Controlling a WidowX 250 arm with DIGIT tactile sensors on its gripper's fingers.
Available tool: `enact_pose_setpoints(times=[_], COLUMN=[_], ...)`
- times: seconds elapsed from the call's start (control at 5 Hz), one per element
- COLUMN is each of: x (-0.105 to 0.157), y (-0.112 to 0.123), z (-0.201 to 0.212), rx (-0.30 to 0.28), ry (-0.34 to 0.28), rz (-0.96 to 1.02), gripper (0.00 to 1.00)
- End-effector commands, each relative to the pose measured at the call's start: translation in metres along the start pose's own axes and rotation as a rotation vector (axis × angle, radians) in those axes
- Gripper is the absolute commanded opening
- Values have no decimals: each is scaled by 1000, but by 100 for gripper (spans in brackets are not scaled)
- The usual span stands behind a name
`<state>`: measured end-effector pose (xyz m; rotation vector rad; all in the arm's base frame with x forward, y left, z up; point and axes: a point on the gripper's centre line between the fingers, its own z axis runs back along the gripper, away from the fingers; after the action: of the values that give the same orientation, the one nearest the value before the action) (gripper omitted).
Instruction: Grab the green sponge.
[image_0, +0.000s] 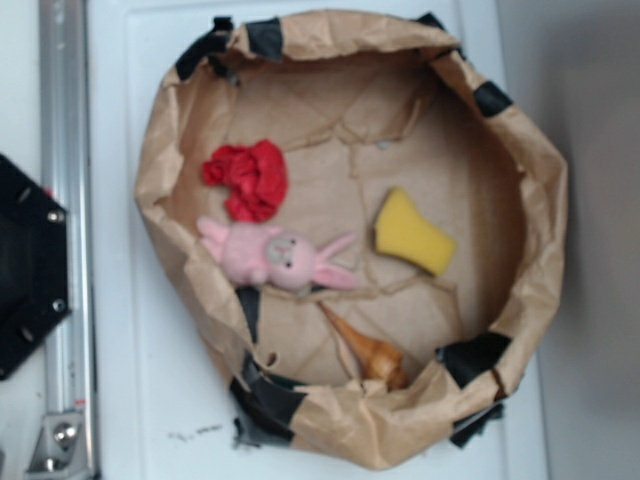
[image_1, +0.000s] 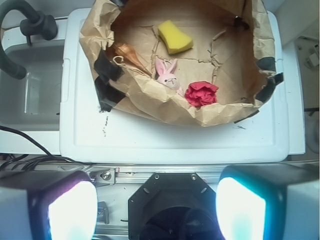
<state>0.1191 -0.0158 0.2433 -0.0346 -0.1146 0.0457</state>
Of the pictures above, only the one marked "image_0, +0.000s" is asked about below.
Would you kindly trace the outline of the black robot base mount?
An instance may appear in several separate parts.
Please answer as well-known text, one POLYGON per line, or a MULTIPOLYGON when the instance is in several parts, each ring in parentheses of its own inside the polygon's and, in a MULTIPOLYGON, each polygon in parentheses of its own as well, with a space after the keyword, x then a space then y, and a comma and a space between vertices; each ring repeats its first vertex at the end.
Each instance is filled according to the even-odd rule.
POLYGON ((1 157, 1 379, 68 315, 67 212, 1 157))

